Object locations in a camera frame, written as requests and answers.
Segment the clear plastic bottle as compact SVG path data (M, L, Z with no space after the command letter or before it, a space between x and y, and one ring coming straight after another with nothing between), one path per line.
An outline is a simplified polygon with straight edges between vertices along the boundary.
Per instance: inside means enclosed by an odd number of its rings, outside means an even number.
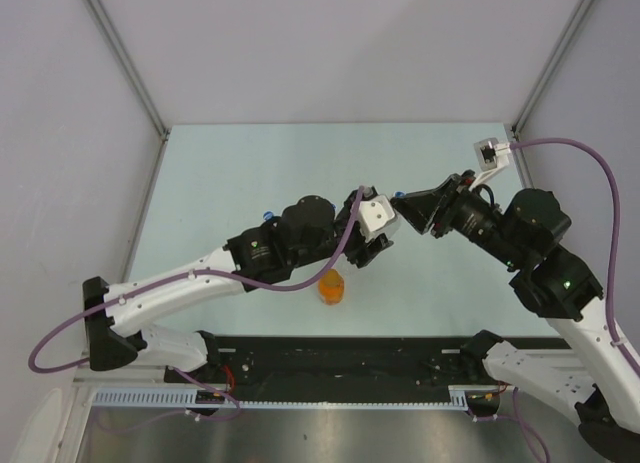
M394 236L400 227L400 221L395 220L376 232L371 238L364 236L359 222L347 240L344 252L341 254L334 268L346 277L358 270L369 266L381 253L394 245Z

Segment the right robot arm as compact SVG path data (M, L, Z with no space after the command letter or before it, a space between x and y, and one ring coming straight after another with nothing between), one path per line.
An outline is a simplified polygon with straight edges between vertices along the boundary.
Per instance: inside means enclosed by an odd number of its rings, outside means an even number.
M564 415L606 460L638 461L639 354L606 310L590 268L561 246L570 218L548 191L523 189L500 210L481 189L466 171L391 205L417 232L440 238L456 231L505 264L518 300L562 337L587 377L562 373L487 330L462 347L463 376L473 384L509 383Z

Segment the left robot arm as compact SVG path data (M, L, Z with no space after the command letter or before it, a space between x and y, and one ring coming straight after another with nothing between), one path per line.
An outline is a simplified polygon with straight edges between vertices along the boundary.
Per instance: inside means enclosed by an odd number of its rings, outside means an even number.
M199 259L137 282L82 284L89 366L110 371L131 363L177 367L197 381L214 380L221 359L205 331L181 333L157 320L193 304L256 289L281 292L294 270L339 258L363 268L392 244L398 216L372 188L352 192L336 210L316 195L229 239Z

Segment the orange bottle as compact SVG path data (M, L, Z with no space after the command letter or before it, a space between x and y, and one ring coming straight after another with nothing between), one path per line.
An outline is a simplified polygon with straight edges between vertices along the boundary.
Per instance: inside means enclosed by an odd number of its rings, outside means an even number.
M332 306L342 302L345 292L345 282L337 270L330 269L318 281L317 289L322 302Z

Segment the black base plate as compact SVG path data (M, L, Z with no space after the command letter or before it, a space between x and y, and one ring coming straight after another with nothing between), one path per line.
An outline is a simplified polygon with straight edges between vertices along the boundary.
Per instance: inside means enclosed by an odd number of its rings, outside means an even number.
M493 385L496 379L464 349L467 337L215 337L205 338L203 366L188 375L222 381L234 389L259 389L270 381L309 376L323 382L355 380L371 388L391 380L430 387Z

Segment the right aluminium frame post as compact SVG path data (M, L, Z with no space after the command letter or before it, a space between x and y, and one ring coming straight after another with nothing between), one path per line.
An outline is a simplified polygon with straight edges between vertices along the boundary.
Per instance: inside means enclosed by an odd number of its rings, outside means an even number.
M529 119L568 56L569 51L598 1L599 0L578 0L554 44L549 57L546 59L540 74L536 78L532 89L528 93L514 121L509 126L511 133L515 137L518 137L525 129Z

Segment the aluminium frame post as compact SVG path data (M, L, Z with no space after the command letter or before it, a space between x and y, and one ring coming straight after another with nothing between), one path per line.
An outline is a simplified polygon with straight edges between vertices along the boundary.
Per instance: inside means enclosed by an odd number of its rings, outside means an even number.
M514 121L509 126L511 133L515 137L518 137L525 129L529 119L568 56L569 51L598 1L599 0L578 0L554 44L549 57L546 59L540 74L536 78L532 89L528 93Z
M164 141L169 134L169 128L164 123L159 110L153 102L147 86L106 6L102 0L82 1L147 119L161 140Z

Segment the left aluminium frame post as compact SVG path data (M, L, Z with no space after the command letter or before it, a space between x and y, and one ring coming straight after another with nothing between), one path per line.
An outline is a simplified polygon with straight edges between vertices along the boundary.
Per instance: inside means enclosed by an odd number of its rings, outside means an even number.
M164 123L159 110L153 102L147 86L106 6L102 0L82 1L147 119L161 140L164 141L169 134L169 128Z

